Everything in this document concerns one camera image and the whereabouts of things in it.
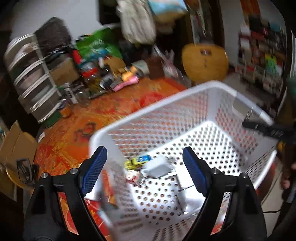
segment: white tag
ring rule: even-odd
[[[42,134],[38,138],[38,143],[45,137],[45,133],[42,132]]]

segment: beige bag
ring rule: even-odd
[[[156,29],[147,0],[118,0],[122,34],[131,43],[153,44]]]

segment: brown box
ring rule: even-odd
[[[28,158],[33,164],[37,141],[23,132],[16,121],[7,133],[0,148],[0,162],[17,175],[16,160]]]
[[[61,86],[66,82],[72,83],[80,77],[71,58],[65,59],[53,69],[51,76],[57,86]]]

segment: basket handle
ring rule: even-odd
[[[240,119],[245,119],[248,111],[253,113],[253,119],[257,119],[262,112],[262,109],[255,105],[251,100],[237,92],[236,98],[232,104],[233,113]]]

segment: blue gripper pad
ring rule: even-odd
[[[107,149],[99,146],[91,158],[86,159],[79,167],[79,186],[83,197],[92,191],[106,160]]]
[[[183,150],[183,162],[199,193],[206,196],[211,185],[211,169],[208,164],[197,157],[191,147]]]

